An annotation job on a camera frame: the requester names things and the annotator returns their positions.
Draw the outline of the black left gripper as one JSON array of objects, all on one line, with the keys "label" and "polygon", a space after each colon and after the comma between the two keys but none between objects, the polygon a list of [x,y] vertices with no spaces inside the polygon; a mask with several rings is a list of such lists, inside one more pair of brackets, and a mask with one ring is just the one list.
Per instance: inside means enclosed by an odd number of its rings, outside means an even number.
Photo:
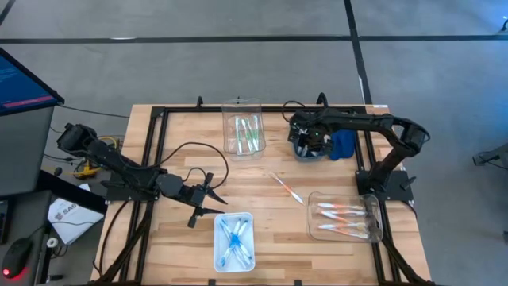
[{"label": "black left gripper", "polygon": [[202,206],[203,201],[207,195],[211,199],[214,199],[219,203],[228,204],[225,200],[223,200],[219,195],[215,193],[212,187],[210,187],[210,183],[211,180],[213,179],[213,176],[214,175],[210,172],[206,173],[203,184],[195,185],[190,188],[190,205],[194,207],[194,211],[187,223],[187,226],[190,228],[194,228],[198,218],[202,217],[203,215],[223,214],[223,211],[210,209]]}]

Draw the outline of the white plastic bin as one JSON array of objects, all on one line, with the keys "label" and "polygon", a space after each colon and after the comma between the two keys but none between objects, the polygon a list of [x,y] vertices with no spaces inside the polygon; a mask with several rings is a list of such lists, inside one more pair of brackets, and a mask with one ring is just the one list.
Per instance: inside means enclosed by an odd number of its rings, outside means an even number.
[{"label": "white plastic bin", "polygon": [[[225,253],[229,246],[228,230],[233,231],[233,228],[238,220],[241,220],[241,227],[239,230],[239,239],[243,242],[244,246],[252,255],[252,264],[245,268],[235,255],[233,254],[224,267],[219,265],[222,255]],[[214,219],[214,268],[217,272],[250,272],[255,268],[255,242],[254,242],[254,223],[253,217],[248,212],[240,213],[226,213],[219,214]]]}]

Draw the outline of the wide clear plastic bin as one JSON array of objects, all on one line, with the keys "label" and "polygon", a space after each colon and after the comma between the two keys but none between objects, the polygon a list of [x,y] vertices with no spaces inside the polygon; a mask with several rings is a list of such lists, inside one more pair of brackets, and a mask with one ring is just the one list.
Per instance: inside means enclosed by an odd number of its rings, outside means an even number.
[{"label": "wide clear plastic bin", "polygon": [[[347,220],[336,220],[326,218],[319,214],[319,211],[355,211],[348,209],[328,209],[321,208],[318,203],[334,203],[340,205],[357,205],[362,206],[362,211],[366,212],[364,217],[349,218]],[[383,239],[383,223],[378,199],[373,195],[332,195],[321,192],[313,192],[310,194],[307,202],[307,226],[309,235],[319,241],[325,242],[365,242],[377,243]],[[347,235],[339,234],[329,230],[318,229],[319,225],[337,224],[337,223],[364,223],[365,230],[347,228],[342,230],[355,230],[369,235],[368,239],[354,238]]]}]

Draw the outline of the narrow clear plastic bin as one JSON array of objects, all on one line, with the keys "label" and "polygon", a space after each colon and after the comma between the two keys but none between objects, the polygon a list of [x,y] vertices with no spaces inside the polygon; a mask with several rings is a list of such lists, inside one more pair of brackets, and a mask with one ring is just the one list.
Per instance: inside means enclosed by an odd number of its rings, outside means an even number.
[{"label": "narrow clear plastic bin", "polygon": [[[231,99],[224,102],[221,106],[223,120],[223,149],[224,152],[232,160],[257,160],[262,157],[266,141],[264,136],[264,122],[262,114],[262,106],[259,99]],[[245,119],[254,129],[254,121],[252,116],[256,114],[259,117],[260,126],[260,151],[248,151],[247,142],[245,140],[244,127],[241,122],[241,138],[242,138],[242,154],[237,155],[237,142],[235,134],[235,117],[240,120]]]}]

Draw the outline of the teal plastic bin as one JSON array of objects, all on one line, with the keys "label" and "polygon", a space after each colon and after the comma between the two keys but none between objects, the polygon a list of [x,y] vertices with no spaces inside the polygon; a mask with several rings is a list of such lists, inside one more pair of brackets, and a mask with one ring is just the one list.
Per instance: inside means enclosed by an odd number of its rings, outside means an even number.
[{"label": "teal plastic bin", "polygon": [[[304,113],[295,113],[289,123],[291,121],[298,121],[298,122],[308,122],[310,123],[311,125],[317,125],[318,123],[321,123],[322,125],[324,125],[329,131],[329,127],[327,125],[325,125],[324,123],[322,122],[319,122],[317,120],[314,120],[312,119],[308,114],[304,114]],[[309,156],[308,157],[300,157],[299,156],[299,153],[296,153],[295,151],[295,146],[293,143],[291,143],[293,145],[293,150],[294,150],[294,156],[297,160],[301,161],[301,162],[311,162],[311,161],[316,161],[316,160],[320,160],[322,157],[324,157],[325,155],[328,155],[329,153],[309,153]]]}]

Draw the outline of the blue cloth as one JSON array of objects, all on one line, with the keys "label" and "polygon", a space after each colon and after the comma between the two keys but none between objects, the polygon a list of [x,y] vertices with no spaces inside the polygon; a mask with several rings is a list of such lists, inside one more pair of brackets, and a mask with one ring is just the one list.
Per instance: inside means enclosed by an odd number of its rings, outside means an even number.
[{"label": "blue cloth", "polygon": [[355,152],[356,135],[353,130],[341,129],[331,135],[333,143],[330,160],[348,159]]}]

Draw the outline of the white paper sheet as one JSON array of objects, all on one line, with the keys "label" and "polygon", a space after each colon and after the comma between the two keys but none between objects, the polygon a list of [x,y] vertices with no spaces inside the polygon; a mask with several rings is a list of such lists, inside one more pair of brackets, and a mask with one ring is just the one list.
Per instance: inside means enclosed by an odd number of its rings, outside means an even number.
[{"label": "white paper sheet", "polygon": [[104,215],[53,195],[47,219],[62,243],[70,245],[103,220]]}]

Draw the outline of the grey stand leg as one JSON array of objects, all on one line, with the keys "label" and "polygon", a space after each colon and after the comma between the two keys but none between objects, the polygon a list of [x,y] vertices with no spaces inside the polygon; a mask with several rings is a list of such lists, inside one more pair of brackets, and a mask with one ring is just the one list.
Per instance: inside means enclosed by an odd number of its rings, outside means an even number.
[{"label": "grey stand leg", "polygon": [[472,159],[476,166],[492,164],[496,167],[508,169],[508,143],[490,151],[479,152]]}]

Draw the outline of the black computer mouse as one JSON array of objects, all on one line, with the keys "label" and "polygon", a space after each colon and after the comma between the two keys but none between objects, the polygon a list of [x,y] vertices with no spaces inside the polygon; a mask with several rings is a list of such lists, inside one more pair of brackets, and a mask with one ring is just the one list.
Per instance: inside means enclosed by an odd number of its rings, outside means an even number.
[{"label": "black computer mouse", "polygon": [[7,250],[2,260],[2,275],[13,279],[21,274],[32,249],[30,238],[17,239]]}]

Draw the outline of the black keyboard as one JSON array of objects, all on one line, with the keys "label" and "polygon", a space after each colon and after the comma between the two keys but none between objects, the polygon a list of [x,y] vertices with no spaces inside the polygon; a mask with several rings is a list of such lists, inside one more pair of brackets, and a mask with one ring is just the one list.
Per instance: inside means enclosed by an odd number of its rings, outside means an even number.
[{"label": "black keyboard", "polygon": [[12,217],[12,206],[9,200],[0,200],[0,245],[6,244]]}]

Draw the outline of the black computer monitor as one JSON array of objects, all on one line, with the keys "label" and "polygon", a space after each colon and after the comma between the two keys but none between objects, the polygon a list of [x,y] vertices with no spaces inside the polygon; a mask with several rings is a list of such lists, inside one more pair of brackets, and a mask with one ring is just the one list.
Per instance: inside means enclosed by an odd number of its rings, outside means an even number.
[{"label": "black computer monitor", "polygon": [[64,103],[61,95],[0,48],[0,117]]}]

